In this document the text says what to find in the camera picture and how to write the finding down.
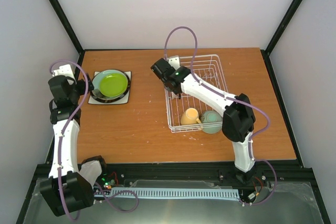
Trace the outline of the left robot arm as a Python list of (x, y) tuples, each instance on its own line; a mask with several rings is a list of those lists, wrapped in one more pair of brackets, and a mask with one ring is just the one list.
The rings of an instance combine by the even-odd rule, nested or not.
[(102, 156), (77, 164), (77, 139), (80, 130), (79, 98), (92, 91), (89, 76), (76, 81), (73, 76), (55, 75), (48, 81), (53, 99), (50, 121), (54, 131), (54, 155), (47, 181), (40, 193), (55, 216), (80, 211), (93, 205), (95, 182), (108, 180), (109, 170)]

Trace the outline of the yellow ceramic mug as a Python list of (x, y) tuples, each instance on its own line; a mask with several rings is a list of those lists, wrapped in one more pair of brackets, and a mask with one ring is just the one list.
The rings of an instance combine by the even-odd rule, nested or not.
[(195, 108), (188, 108), (181, 116), (181, 125), (201, 124), (199, 113)]

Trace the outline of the white wire dish rack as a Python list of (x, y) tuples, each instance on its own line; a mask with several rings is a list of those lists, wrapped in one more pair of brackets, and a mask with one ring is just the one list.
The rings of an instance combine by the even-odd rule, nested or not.
[[(194, 59), (191, 56), (179, 56), (181, 66), (187, 68), (193, 66), (193, 71), (202, 82), (217, 92), (228, 95), (224, 72), (220, 58), (216, 54), (200, 55)], [(181, 98), (176, 97), (172, 92), (165, 90), (166, 113), (169, 129), (173, 133), (202, 131), (202, 123), (194, 125), (181, 125), (181, 116), (188, 108), (195, 108), (201, 114), (205, 111), (216, 111), (223, 116), (225, 106), (230, 101), (199, 85), (193, 77), (185, 85), (186, 93), (181, 93)]]

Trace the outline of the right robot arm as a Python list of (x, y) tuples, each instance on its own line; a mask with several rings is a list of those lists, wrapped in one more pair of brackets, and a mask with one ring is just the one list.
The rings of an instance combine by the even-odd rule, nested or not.
[(191, 68), (179, 66), (176, 69), (163, 58), (156, 61), (151, 70), (167, 91), (195, 97), (220, 114), (222, 133), (233, 144), (236, 178), (244, 184), (251, 180), (256, 169), (249, 143), (256, 118), (248, 96), (220, 90), (201, 79)]

